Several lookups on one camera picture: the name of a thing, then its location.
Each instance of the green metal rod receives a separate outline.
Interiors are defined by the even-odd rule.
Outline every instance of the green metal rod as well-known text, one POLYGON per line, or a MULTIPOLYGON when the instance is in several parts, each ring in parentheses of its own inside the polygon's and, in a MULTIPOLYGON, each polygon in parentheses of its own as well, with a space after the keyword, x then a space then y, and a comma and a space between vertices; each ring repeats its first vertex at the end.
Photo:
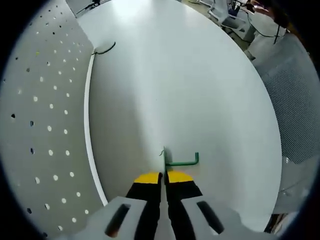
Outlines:
POLYGON ((191 165, 196 165, 197 163, 199 163, 199 153, 196 152, 194 154, 194 161, 181 161, 181 162, 166 162, 166 160, 164 160, 165 162, 165 166, 167 167, 177 167, 177 166, 191 166, 191 165))

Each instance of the white tabletop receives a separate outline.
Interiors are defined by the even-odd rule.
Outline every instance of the white tabletop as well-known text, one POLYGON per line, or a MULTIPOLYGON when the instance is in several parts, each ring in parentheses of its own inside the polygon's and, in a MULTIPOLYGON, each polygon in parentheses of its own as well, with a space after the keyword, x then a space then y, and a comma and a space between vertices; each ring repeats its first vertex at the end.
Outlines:
POLYGON ((89 120, 108 200, 134 178, 163 171, 163 146, 202 193, 263 231, 276 203, 281 142, 272 103, 251 62, 212 21, 174 0, 112 0, 82 16, 95 47, 89 120))

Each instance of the floor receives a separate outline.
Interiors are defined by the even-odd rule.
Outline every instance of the floor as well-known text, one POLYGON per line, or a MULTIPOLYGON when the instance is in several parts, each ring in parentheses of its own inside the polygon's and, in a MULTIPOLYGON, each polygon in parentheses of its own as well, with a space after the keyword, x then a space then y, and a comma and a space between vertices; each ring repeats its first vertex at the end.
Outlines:
MULTIPOLYGON (((189 6, 190 8, 193 8, 194 10, 196 10, 199 13, 201 13, 202 15, 206 16, 207 18, 209 18, 215 24, 217 23, 216 19, 208 14, 208 9, 209 9, 208 6, 206 6, 204 4, 201 4, 201 3, 198 3, 196 0, 182 0, 181 2, 183 4, 189 6)), ((226 32, 235 41, 235 43, 242 49, 242 51, 245 51, 248 48, 249 43, 246 42, 246 41, 243 41, 232 30, 227 29, 226 32)))

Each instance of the white chair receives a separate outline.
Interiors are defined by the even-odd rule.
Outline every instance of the white chair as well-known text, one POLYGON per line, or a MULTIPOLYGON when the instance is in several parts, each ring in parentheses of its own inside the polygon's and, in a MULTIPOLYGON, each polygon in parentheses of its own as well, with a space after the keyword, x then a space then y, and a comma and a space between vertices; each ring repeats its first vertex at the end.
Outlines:
POLYGON ((197 2, 210 7, 213 3, 215 3, 215 0, 197 0, 197 2))
POLYGON ((228 0, 214 0, 208 13, 217 19, 219 25, 225 28, 241 31, 246 21, 229 14, 228 0))

